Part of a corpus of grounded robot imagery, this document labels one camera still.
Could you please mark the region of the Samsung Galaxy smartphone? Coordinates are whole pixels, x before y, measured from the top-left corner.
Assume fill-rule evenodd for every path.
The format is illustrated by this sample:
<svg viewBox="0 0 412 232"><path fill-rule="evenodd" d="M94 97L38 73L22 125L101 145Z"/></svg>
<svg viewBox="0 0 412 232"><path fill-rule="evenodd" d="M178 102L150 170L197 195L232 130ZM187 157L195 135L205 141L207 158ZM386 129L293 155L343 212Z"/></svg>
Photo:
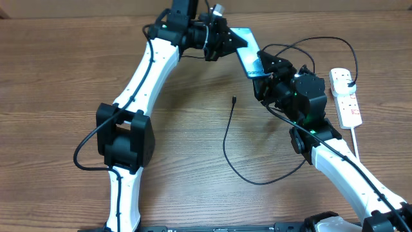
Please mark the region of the Samsung Galaxy smartphone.
<svg viewBox="0 0 412 232"><path fill-rule="evenodd" d="M239 61L248 79L268 77L258 57L260 47L250 28L231 28L232 32L247 42L247 47L237 49Z"/></svg>

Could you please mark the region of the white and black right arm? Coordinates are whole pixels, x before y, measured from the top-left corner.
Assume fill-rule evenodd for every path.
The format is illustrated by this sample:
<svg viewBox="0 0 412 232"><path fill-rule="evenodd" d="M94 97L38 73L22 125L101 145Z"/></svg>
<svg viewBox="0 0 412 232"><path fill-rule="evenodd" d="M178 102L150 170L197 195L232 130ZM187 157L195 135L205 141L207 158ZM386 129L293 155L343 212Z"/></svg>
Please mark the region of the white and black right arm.
<svg viewBox="0 0 412 232"><path fill-rule="evenodd" d="M282 111L279 118L292 125L295 152L329 178L358 216L362 231L411 231L411 204L368 171L325 117L324 79L263 50L257 60L264 73L254 80L258 100Z"/></svg>

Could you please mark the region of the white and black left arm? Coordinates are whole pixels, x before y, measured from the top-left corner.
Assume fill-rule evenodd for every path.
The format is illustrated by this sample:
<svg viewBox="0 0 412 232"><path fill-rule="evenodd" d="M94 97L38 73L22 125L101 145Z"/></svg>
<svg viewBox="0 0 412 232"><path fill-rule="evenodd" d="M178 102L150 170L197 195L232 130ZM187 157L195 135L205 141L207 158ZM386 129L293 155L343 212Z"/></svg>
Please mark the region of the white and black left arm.
<svg viewBox="0 0 412 232"><path fill-rule="evenodd" d="M138 231L139 187L155 149L151 114L166 79L188 48L217 61L248 45L231 31L216 4L197 14L197 1L173 1L155 22L143 26L147 40L138 68L112 104L100 104L96 127L75 148L84 171L106 171L111 183L109 217L100 231Z"/></svg>

